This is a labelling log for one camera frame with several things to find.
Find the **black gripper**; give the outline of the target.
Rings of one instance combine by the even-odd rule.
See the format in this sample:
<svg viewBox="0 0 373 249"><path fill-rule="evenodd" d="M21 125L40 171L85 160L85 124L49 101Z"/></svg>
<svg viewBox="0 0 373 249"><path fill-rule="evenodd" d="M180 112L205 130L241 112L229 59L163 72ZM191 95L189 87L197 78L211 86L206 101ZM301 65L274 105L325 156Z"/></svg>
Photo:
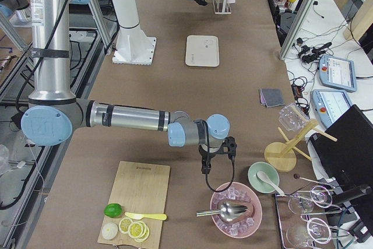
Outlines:
<svg viewBox="0 0 373 249"><path fill-rule="evenodd" d="M211 148L207 145L199 145L198 149L202 157L201 172L202 174L209 174L212 167L211 159L214 158L216 155L223 155L224 148L222 145L218 148Z"/></svg>

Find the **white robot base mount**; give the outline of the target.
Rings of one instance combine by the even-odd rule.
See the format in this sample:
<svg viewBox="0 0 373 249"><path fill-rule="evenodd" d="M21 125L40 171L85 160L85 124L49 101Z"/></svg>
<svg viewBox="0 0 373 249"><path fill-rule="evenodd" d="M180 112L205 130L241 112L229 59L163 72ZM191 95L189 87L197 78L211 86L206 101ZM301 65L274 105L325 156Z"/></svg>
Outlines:
<svg viewBox="0 0 373 249"><path fill-rule="evenodd" d="M141 29L135 0L112 0L119 24L115 64L151 65L156 38L148 37Z"/></svg>

